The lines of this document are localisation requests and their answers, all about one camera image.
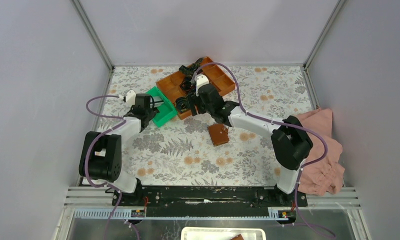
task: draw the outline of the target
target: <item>folded fabric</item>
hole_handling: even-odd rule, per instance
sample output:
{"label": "folded fabric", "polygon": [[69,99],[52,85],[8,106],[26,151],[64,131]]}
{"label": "folded fabric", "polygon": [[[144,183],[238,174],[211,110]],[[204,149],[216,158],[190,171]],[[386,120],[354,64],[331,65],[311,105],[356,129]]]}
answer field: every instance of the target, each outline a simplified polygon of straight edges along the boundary
{"label": "folded fabric", "polygon": [[[306,194],[324,195],[326,191],[335,194],[343,185],[344,168],[338,164],[343,148],[339,142],[331,138],[332,110],[317,109],[297,116],[303,127],[321,135],[328,145],[328,154],[324,159],[304,168],[298,190]],[[323,143],[314,135],[308,133],[313,142],[306,162],[322,156]]]}

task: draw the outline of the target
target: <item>orange tray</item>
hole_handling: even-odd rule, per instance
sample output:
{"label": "orange tray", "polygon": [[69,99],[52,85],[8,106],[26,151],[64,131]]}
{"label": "orange tray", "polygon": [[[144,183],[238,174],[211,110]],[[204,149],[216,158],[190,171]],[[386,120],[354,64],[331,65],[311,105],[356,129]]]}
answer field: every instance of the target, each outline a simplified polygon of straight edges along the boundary
{"label": "orange tray", "polygon": [[[212,62],[213,60],[207,56],[200,65]],[[234,91],[235,83],[217,65],[205,66],[203,74],[209,78],[210,83],[217,89],[219,95],[225,96]],[[158,89],[169,99],[173,106],[175,106],[176,99],[186,97],[184,91],[179,87],[183,80],[184,75],[177,71],[156,82]],[[183,113],[179,113],[177,110],[176,112],[181,120],[192,115],[190,110]]]}

